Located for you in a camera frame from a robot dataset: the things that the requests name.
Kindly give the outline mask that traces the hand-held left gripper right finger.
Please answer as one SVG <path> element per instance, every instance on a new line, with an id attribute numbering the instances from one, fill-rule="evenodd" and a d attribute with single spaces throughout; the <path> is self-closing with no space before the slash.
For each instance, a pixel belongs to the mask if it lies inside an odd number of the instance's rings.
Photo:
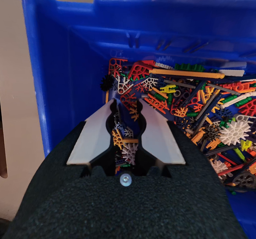
<path id="1" fill-rule="evenodd" d="M 185 165 L 186 162 L 170 130 L 168 119 L 142 99 L 137 100 L 137 108 L 141 130 L 135 156 L 137 169 L 141 174 L 171 176 L 169 165 Z"/>

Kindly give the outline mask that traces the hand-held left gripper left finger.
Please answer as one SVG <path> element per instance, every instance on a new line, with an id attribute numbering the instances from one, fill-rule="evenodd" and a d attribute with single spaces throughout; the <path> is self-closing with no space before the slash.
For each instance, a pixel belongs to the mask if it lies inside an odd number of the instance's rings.
<path id="1" fill-rule="evenodd" d="M 115 175 L 115 148 L 111 130 L 117 108 L 115 98 L 85 120 L 85 125 L 67 160 L 67 165 L 101 166 L 107 176 Z"/>

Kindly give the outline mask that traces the blue plastic bin with tag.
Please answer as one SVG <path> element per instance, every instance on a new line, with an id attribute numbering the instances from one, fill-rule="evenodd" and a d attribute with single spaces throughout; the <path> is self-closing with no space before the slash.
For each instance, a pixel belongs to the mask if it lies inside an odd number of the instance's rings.
<path id="1" fill-rule="evenodd" d="M 46 159 L 19 210 L 18 238 L 255 238 L 255 190 L 225 186 L 168 119 L 185 165 L 141 174 L 140 127 L 117 101 L 115 175 L 67 165 L 104 106 L 111 58 L 243 70 L 255 79 L 255 0 L 22 0 Z"/>

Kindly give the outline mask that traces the pile of colourful construction pieces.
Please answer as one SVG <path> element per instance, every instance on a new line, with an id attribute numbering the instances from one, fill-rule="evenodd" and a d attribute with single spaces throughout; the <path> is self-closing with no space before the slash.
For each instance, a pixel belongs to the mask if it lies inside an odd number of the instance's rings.
<path id="1" fill-rule="evenodd" d="M 100 88 L 113 94 L 132 120 L 138 98 L 185 134 L 208 158 L 221 182 L 255 190 L 255 79 L 243 70 L 205 70 L 203 65 L 111 58 Z"/>

